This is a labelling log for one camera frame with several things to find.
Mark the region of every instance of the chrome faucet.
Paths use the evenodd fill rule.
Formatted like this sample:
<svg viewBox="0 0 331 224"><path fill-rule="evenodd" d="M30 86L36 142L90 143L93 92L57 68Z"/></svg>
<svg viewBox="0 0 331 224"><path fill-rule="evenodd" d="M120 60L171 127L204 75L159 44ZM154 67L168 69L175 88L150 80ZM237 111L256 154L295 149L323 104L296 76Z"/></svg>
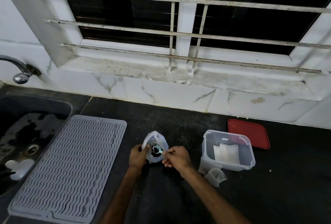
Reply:
<svg viewBox="0 0 331 224"><path fill-rule="evenodd" d="M0 60L5 60L10 63L13 63L20 69L21 73L15 74L13 77L13 81L16 84L21 85L27 83L32 75L37 75L37 76L41 75L41 72L37 67L34 67L33 65L30 64L24 64L22 61L18 59L6 55L0 55Z"/></svg>

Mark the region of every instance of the dish drying mat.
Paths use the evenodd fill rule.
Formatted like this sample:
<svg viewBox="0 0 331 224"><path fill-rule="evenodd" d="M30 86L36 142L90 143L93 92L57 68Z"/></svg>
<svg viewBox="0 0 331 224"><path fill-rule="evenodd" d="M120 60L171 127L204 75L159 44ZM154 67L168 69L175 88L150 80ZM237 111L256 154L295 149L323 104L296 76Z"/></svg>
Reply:
<svg viewBox="0 0 331 224"><path fill-rule="evenodd" d="M90 223L126 126L122 120L71 117L11 201L9 214Z"/></svg>

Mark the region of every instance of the faucet handle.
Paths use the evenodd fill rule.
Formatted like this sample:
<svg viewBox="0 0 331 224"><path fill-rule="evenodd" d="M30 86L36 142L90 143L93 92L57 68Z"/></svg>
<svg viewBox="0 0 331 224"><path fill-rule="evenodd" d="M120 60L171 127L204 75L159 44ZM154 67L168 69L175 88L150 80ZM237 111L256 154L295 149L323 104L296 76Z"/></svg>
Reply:
<svg viewBox="0 0 331 224"><path fill-rule="evenodd" d="M29 78L31 77L30 74L28 73L25 73L25 72L21 72L21 73L18 73L18 74L15 74L14 77L13 77L13 81L16 83L16 84L19 84L19 85L22 85L22 84L25 84L29 81Z"/></svg>

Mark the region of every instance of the red container lid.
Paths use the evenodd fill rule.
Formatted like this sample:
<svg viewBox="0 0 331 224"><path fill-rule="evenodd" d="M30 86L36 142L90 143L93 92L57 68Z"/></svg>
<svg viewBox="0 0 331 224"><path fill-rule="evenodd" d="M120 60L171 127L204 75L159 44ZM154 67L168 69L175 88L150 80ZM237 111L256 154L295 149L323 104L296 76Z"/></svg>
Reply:
<svg viewBox="0 0 331 224"><path fill-rule="evenodd" d="M247 138L249 138L253 147L259 147L263 149L270 148L267 131L260 124L237 119L229 119L228 130L229 133L245 135Z"/></svg>

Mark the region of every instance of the sink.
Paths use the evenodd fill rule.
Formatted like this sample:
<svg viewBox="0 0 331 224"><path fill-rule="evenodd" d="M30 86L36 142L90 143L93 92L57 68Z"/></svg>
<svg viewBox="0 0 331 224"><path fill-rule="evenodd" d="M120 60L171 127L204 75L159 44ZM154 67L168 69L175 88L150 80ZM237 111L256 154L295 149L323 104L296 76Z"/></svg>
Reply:
<svg viewBox="0 0 331 224"><path fill-rule="evenodd" d="M67 102L38 96L10 95L0 98L0 195L18 181L10 179L9 160L36 161L72 112Z"/></svg>

